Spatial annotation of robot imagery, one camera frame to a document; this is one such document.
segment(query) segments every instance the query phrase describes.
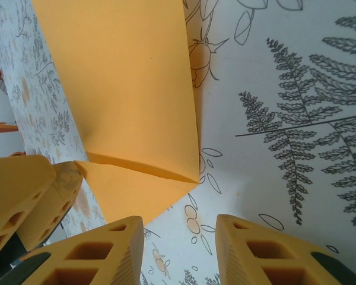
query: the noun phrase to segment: botanical print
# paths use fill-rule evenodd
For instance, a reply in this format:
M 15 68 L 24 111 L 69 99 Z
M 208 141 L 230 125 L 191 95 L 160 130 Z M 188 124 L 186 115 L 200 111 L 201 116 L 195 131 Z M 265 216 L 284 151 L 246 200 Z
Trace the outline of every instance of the botanical print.
M 200 237 L 203 246 L 207 250 L 207 252 L 212 255 L 211 248 L 209 247 L 207 238 L 204 235 L 204 232 L 208 233 L 215 233 L 215 229 L 209 225 L 206 224 L 201 224 L 199 225 L 198 223 L 198 205 L 196 201 L 194 200 L 193 196 L 191 194 L 188 194 L 190 198 L 190 204 L 185 205 L 185 215 L 187 217 L 186 223 L 187 223 L 187 228 L 190 230 L 190 232 L 193 234 L 193 237 L 191 238 L 191 243 L 195 245 L 198 242 L 198 237 Z
M 214 279 L 205 277 L 206 285 L 220 285 L 220 276 L 218 273 L 214 274 Z M 179 281 L 180 285 L 198 285 L 195 278 L 191 275 L 189 270 L 185 270 L 185 279 Z
M 213 54 L 228 40 L 222 40 L 218 43 L 212 43 L 208 39 L 208 33 L 212 24 L 214 9 L 218 0 L 200 0 L 186 17 L 186 25 L 194 17 L 197 12 L 200 12 L 202 25 L 199 39 L 193 39 L 194 44 L 189 46 L 190 67 L 192 85 L 198 88 L 202 85 L 207 75 L 210 74 L 212 79 L 219 80 L 211 70 L 211 59 Z M 187 2 L 183 2 L 186 9 L 189 8 Z
M 343 17 L 335 23 L 356 30 L 356 17 Z M 356 39 L 325 37 L 323 42 L 345 53 L 356 54 Z M 309 193 L 306 185 L 313 183 L 309 173 L 317 171 L 308 162 L 320 157 L 334 162 L 322 169 L 324 173 L 339 175 L 332 185 L 349 189 L 337 195 L 348 202 L 344 212 L 354 215 L 351 222 L 356 227 L 356 115 L 331 118 L 343 113 L 343 106 L 356 106 L 356 65 L 313 54 L 310 60 L 316 68 L 310 68 L 301 64 L 302 57 L 290 53 L 277 40 L 267 39 L 267 44 L 278 64 L 276 69 L 284 71 L 279 76 L 279 86 L 284 92 L 278 95 L 287 103 L 277 103 L 282 112 L 269 112 L 256 96 L 246 91 L 240 93 L 246 108 L 248 131 L 265 134 L 264 142 L 271 144 L 269 150 L 278 152 L 274 157 L 283 161 L 279 168 L 285 171 L 282 178 L 287 181 L 298 225 L 303 224 L 302 202 Z M 332 132 L 314 140 L 317 131 L 312 127 L 324 124 L 329 125 Z M 327 150 L 317 154 L 320 147 L 327 147 Z
M 152 251 L 154 259 L 155 259 L 155 264 L 157 265 L 157 268 L 164 274 L 165 277 L 170 279 L 169 271 L 167 270 L 167 267 L 170 264 L 170 259 L 164 261 L 165 255 L 160 254 L 160 251 L 156 247 L 156 245 L 153 243 L 154 249 Z
M 151 236 L 156 236 L 158 238 L 161 238 L 158 234 L 152 232 L 151 230 L 148 230 L 148 229 L 144 228 L 144 238 L 145 238 L 145 240 L 150 240 Z
M 220 285 L 220 276 L 218 273 L 214 274 L 214 278 L 211 277 L 205 277 L 204 281 L 206 282 L 205 285 Z M 198 283 L 191 272 L 189 270 L 185 270 L 185 277 L 183 281 L 179 281 L 180 285 L 199 285 L 199 284 L 204 284 L 204 283 Z M 141 279 L 139 282 L 139 285 L 153 285 L 152 282 L 148 282 L 147 278 L 145 277 L 144 273 L 141 272 Z
M 219 184 L 213 174 L 211 174 L 215 168 L 211 159 L 221 156 L 223 156 L 223 154 L 213 148 L 203 148 L 202 153 L 199 154 L 201 174 L 200 183 L 202 184 L 208 181 L 211 187 L 219 194 L 221 194 Z
M 276 230 L 284 230 L 285 229 L 284 225 L 275 217 L 272 217 L 268 214 L 259 214 L 259 217 L 261 218 L 261 220 L 263 220 L 266 224 L 271 226 L 273 229 L 276 229 Z
M 268 0 L 238 0 L 238 2 L 242 4 L 242 6 L 250 9 L 242 13 L 234 32 L 234 40 L 243 46 L 252 28 L 255 10 L 266 9 L 268 7 Z M 276 0 L 276 2 L 282 9 L 288 11 L 301 11 L 303 9 L 302 0 Z
M 343 17 L 335 23 L 356 31 L 356 16 Z M 356 38 L 325 37 L 323 42 L 351 55 L 356 54 Z M 310 60 L 318 67 L 312 69 L 311 73 L 318 82 L 315 90 L 321 100 L 339 106 L 356 105 L 356 65 L 339 62 L 323 55 L 312 55 Z M 348 176 L 339 177 L 340 179 L 332 185 L 348 189 L 348 192 L 338 194 L 338 197 L 348 202 L 344 212 L 354 215 L 351 222 L 356 227 L 356 117 L 328 122 L 328 124 L 333 131 L 316 143 L 330 147 L 335 144 L 339 146 L 340 143 L 342 145 L 319 154 L 321 158 L 334 162 L 322 171 L 334 175 L 349 173 Z

